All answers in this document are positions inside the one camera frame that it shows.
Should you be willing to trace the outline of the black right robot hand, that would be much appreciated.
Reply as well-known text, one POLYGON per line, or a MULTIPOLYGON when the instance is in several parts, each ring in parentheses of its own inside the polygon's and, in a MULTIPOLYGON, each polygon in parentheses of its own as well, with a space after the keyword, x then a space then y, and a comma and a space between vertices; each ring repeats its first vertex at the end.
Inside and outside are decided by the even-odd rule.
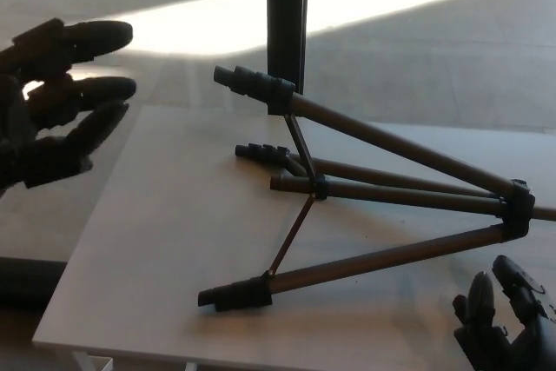
POLYGON ((554 370, 555 301, 546 288, 505 255, 492 272, 523 329, 509 341, 494 324, 493 282, 481 271, 466 295, 457 295, 453 311, 461 326, 453 336, 474 370, 554 370))

